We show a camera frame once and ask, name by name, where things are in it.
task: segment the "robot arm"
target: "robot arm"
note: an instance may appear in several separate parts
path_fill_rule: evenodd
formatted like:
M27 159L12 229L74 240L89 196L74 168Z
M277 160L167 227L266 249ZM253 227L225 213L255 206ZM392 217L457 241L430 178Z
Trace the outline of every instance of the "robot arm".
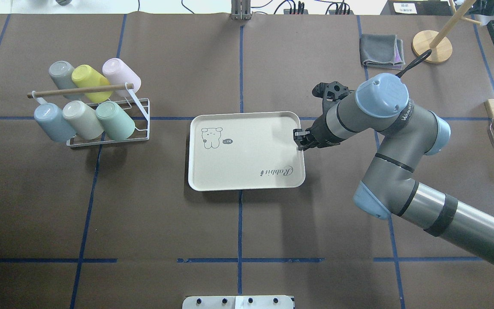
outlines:
M412 178L423 155L449 142L447 122L410 98L406 86L382 73L350 91L338 82L312 92L323 114L312 127L294 130L298 150L339 145L372 128L384 141L359 183L353 201L379 219L393 213L494 264L494 217Z

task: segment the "white label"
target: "white label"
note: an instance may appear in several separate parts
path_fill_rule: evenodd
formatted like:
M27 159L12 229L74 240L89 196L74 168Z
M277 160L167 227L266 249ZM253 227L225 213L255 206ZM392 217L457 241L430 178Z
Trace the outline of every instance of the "white label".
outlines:
M394 11L400 14L417 14L417 8L414 3L396 3L394 2Z

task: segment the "yellow cup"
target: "yellow cup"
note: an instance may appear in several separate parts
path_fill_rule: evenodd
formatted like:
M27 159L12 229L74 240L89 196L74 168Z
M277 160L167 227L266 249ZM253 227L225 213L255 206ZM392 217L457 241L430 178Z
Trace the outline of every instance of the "yellow cup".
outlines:
M110 81L107 78L88 64L80 65L74 69L74 72L72 72L72 82L78 88L110 85ZM85 96L93 103L100 103L107 100L112 93L113 91L93 92L91 94L85 94Z

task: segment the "bear drawing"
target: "bear drawing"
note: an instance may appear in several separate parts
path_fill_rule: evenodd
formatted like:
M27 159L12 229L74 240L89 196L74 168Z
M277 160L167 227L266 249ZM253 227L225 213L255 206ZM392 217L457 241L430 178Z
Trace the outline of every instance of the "bear drawing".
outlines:
M203 146L205 149L218 148L221 132L221 127L204 127L202 129Z

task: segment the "gray cup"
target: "gray cup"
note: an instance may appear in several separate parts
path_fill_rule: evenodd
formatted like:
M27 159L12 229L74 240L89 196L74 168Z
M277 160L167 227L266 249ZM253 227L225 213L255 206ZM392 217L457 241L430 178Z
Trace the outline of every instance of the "gray cup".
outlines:
M74 67L68 61L56 61L49 67L49 75L59 89L75 89L77 86L72 82ZM68 94L64 96L69 100L80 100L82 94Z

